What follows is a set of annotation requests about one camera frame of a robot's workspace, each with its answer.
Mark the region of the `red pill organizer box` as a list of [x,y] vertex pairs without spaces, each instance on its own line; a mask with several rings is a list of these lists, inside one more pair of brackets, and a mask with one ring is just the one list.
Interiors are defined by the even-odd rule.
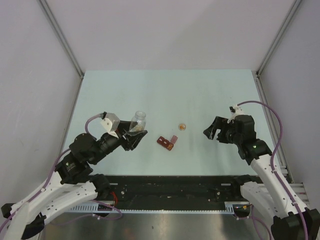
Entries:
[[178,137],[176,135],[173,135],[170,140],[164,138],[163,136],[160,136],[156,142],[163,148],[167,149],[168,151],[171,151],[174,148],[177,140]]

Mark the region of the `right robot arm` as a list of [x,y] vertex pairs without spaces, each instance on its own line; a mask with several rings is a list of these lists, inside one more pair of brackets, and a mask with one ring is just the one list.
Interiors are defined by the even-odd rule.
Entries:
[[269,225],[275,240],[315,240],[320,229],[320,213],[309,209],[290,186],[281,170],[272,163],[272,151],[257,138],[252,116],[240,114],[232,119],[217,116],[203,131],[209,139],[237,146],[241,159],[257,173],[266,191],[243,176],[244,182],[230,188],[237,200],[248,200]]

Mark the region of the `white bottle cap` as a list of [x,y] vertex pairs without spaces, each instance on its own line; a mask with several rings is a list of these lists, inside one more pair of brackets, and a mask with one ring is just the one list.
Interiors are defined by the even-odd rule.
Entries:
[[186,128],[187,128],[187,126],[186,126],[184,123],[181,123],[181,124],[178,125],[178,129],[179,129],[180,131],[185,131]]

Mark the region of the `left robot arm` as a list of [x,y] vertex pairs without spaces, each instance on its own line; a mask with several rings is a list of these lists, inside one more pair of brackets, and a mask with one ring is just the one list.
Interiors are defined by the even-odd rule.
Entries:
[[148,133],[144,127],[131,127],[130,121],[111,119],[101,121],[106,132],[97,139],[85,132],[54,162],[47,179],[27,197],[1,207],[8,226],[6,240],[28,240],[39,234],[47,224],[65,211],[87,201],[105,200],[111,184],[103,174],[91,175],[96,165],[118,147],[134,150]]

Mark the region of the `clear pill bottle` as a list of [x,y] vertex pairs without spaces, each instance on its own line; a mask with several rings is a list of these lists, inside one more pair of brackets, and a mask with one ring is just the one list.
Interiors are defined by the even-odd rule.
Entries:
[[129,131],[138,132],[143,131],[146,126],[146,113],[143,111],[136,111],[131,119]]

